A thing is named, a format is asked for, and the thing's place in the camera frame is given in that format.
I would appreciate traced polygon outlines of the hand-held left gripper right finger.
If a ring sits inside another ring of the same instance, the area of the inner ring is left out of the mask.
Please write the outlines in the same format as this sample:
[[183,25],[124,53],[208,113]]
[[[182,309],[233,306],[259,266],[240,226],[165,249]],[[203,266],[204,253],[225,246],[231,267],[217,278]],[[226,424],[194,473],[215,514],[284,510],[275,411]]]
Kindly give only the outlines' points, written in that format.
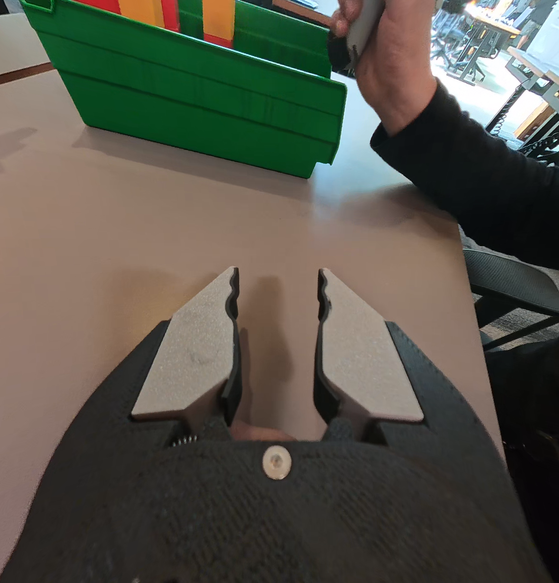
[[327,268],[318,273],[313,402],[326,425],[344,419],[355,438],[376,421],[425,415],[387,321]]

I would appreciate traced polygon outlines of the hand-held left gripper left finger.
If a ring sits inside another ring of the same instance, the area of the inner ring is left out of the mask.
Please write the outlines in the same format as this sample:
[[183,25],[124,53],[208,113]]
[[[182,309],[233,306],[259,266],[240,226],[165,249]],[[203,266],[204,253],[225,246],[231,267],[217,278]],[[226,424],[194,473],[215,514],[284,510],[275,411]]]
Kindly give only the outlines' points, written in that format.
[[242,398],[239,269],[230,266],[177,310],[131,410],[135,421],[177,420],[198,433],[229,427]]

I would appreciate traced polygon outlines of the yellow mega block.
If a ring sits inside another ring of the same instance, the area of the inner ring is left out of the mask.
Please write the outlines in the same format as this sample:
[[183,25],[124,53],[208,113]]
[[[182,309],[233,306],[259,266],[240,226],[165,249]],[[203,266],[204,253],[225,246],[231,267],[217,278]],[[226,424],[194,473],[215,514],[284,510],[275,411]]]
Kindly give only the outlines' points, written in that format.
[[123,17],[160,28],[165,27],[162,1],[118,1]]
[[203,34],[208,40],[233,41],[236,1],[202,1]]

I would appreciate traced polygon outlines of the person's right forearm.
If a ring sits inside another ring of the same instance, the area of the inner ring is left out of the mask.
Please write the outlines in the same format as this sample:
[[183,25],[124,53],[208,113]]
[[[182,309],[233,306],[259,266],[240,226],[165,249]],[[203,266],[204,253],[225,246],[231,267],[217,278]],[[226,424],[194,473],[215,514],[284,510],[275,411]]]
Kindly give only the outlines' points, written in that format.
[[380,124],[371,148],[478,244],[559,271],[559,167],[489,135],[442,84],[397,135]]

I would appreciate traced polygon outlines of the person's right hand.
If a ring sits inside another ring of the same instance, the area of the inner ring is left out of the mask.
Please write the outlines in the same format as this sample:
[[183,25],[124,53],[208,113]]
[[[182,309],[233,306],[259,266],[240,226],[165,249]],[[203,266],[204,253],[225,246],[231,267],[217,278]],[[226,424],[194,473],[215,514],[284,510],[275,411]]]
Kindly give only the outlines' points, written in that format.
[[416,120],[436,93],[430,66],[435,6],[435,1],[385,1],[355,67],[359,91],[389,137]]

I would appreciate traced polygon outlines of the wooden office desk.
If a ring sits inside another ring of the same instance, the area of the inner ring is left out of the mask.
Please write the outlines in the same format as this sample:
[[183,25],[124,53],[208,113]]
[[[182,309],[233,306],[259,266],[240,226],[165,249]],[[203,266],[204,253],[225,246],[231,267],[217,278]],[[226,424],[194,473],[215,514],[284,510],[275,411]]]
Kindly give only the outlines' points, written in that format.
[[[520,83],[487,124],[486,131],[529,159],[559,167],[559,72],[521,49],[510,47],[507,52],[510,58],[506,69]],[[502,126],[525,93],[540,97],[541,105],[514,134],[507,134]]]
[[461,11],[445,28],[436,30],[434,40],[442,51],[446,74],[460,82],[475,86],[483,82],[486,72],[483,60],[497,58],[509,41],[516,40],[521,30],[512,20],[494,16],[493,10],[478,7],[475,1],[461,2]]

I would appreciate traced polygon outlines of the green plastic bin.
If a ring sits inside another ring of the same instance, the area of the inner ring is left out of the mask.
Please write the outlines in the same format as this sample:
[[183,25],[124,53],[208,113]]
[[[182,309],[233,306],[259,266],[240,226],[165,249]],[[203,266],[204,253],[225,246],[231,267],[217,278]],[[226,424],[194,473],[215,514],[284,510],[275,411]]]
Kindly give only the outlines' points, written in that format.
[[236,1],[233,48],[203,39],[202,1],[180,32],[76,1],[21,1],[89,127],[308,179],[337,152],[347,87],[328,30]]

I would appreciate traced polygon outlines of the black office chair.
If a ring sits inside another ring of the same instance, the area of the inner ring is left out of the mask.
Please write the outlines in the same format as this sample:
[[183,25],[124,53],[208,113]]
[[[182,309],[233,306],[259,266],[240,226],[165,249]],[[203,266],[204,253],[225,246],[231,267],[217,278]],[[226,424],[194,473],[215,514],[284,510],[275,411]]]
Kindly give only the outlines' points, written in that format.
[[478,327],[482,330],[516,309],[546,316],[526,328],[490,340],[480,334],[485,353],[559,324],[559,289],[549,275],[517,259],[463,249]]

